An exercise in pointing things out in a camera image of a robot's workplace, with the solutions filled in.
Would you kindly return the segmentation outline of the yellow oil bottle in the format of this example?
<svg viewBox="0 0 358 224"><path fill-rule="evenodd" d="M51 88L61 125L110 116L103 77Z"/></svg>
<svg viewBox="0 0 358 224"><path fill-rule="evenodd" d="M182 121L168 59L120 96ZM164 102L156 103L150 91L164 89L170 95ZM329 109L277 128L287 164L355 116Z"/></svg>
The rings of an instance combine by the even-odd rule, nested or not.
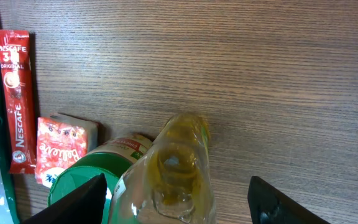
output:
<svg viewBox="0 0 358 224"><path fill-rule="evenodd" d="M172 116L146 154L119 179L108 222L216 223L208 142L202 117Z"/></svg>

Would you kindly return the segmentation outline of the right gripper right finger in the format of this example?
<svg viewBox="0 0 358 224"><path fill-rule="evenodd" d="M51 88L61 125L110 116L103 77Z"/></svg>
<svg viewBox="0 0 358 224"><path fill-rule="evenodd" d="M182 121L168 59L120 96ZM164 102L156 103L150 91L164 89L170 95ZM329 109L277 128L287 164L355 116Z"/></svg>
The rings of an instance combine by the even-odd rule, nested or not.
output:
<svg viewBox="0 0 358 224"><path fill-rule="evenodd" d="M247 201L253 224L329 224L258 176L250 179Z"/></svg>

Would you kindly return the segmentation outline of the red Nescafe coffee stick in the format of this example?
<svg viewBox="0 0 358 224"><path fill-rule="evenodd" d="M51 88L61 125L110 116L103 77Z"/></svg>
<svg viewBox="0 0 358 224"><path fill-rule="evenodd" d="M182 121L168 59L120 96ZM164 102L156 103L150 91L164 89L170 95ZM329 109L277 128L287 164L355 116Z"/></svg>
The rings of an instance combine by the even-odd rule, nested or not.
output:
<svg viewBox="0 0 358 224"><path fill-rule="evenodd" d="M28 31L0 29L0 72L11 140L12 174L33 174L37 162L29 49Z"/></svg>

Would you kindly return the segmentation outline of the green lid jar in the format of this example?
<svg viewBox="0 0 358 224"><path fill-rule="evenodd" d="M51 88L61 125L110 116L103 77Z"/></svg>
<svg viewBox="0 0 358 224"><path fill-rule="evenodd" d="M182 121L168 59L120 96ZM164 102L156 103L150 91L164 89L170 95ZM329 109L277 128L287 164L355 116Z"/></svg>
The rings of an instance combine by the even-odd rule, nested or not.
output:
<svg viewBox="0 0 358 224"><path fill-rule="evenodd" d="M138 133L129 133L106 141L63 171L52 184L48 204L59 201L70 192L101 173L107 182L102 223L107 223L113 190L123 173L151 147L152 141Z"/></svg>

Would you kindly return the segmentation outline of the red tissue pack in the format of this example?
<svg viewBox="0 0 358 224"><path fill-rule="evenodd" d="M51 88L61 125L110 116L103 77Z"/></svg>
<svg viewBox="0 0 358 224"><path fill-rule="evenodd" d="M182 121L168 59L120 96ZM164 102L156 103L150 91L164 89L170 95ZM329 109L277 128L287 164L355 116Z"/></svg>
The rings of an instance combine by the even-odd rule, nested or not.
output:
<svg viewBox="0 0 358 224"><path fill-rule="evenodd" d="M37 121L35 179L48 188L57 177L98 145L98 124L65 114Z"/></svg>

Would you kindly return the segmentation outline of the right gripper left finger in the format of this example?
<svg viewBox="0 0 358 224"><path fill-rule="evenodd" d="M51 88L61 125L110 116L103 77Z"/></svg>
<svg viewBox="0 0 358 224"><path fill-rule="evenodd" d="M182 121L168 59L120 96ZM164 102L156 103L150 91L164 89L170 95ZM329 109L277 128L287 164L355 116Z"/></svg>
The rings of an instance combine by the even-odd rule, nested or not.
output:
<svg viewBox="0 0 358 224"><path fill-rule="evenodd" d="M97 175L23 224L102 223L107 182Z"/></svg>

